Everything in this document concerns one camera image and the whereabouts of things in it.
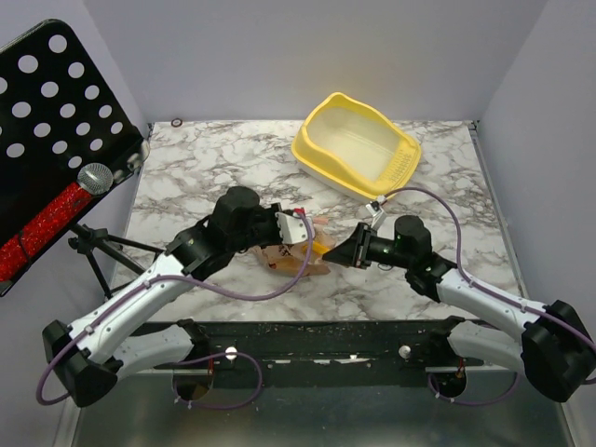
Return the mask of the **pink cat litter bag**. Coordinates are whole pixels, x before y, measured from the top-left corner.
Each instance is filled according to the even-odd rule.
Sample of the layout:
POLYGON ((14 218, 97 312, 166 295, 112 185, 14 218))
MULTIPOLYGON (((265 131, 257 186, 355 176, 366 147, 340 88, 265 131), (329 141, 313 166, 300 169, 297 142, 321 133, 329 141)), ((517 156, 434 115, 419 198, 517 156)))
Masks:
MULTIPOLYGON (((336 246, 336 240, 327 233, 329 224, 327 217, 313 219, 314 240, 325 245, 330 250, 336 246)), ((307 251, 307 242, 295 245, 276 245, 265 248, 253 247, 251 253, 269 271, 285 276, 295 276, 303 265, 307 251)), ((311 251, 308 264, 304 271, 305 276, 328 275, 331 269, 322 260, 322 256, 311 251)))

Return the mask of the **yellow plastic litter scoop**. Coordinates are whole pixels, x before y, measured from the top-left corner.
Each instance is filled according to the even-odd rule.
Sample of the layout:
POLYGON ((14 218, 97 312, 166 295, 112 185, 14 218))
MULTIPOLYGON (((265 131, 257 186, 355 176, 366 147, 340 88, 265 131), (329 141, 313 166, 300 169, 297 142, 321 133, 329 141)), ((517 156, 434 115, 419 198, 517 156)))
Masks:
POLYGON ((318 256, 323 256, 327 253, 330 249, 325 245, 318 243, 317 241, 312 242, 311 251, 314 252, 318 256))

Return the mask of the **yellow plastic litter box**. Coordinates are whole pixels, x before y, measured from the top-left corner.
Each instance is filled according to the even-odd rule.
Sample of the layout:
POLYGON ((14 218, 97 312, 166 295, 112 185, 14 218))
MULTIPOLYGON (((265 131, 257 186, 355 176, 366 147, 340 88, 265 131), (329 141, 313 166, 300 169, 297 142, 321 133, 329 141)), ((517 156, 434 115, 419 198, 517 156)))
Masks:
POLYGON ((306 173, 361 202, 405 186, 422 157, 415 138, 342 92, 308 115, 291 152, 306 173))

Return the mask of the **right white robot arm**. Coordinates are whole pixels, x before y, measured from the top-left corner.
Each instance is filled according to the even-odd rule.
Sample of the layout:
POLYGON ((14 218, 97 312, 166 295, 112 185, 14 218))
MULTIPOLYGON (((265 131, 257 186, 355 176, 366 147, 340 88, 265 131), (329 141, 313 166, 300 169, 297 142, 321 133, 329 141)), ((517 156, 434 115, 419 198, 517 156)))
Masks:
POLYGON ((323 259, 359 269, 373 263, 402 268, 418 294, 483 320, 483 326, 458 321, 429 340, 429 356, 441 365, 459 357, 488 361, 523 374, 557 402, 568 401, 595 371, 595 344, 571 305, 527 300, 470 277, 433 251, 430 232, 418 217, 399 217, 391 239, 359 223, 323 259))

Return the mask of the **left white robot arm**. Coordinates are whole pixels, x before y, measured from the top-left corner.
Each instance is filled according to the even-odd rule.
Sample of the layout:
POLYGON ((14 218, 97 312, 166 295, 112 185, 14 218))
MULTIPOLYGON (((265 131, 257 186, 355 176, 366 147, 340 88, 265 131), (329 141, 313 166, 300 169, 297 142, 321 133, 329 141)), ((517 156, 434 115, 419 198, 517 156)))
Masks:
POLYGON ((44 328, 47 368, 35 391, 37 401, 47 406, 58 403, 44 396, 51 374, 58 377, 67 398, 85 408, 134 373, 179 362, 187 368, 199 366, 207 347, 193 322, 172 323, 145 335, 136 331, 194 287, 244 300, 245 295, 211 285, 207 278, 226 268, 241 251, 282 244, 289 221, 302 223, 300 216, 278 203, 262 206, 248 187, 229 188, 210 215, 179 232, 116 296, 69 324, 54 320, 44 328))

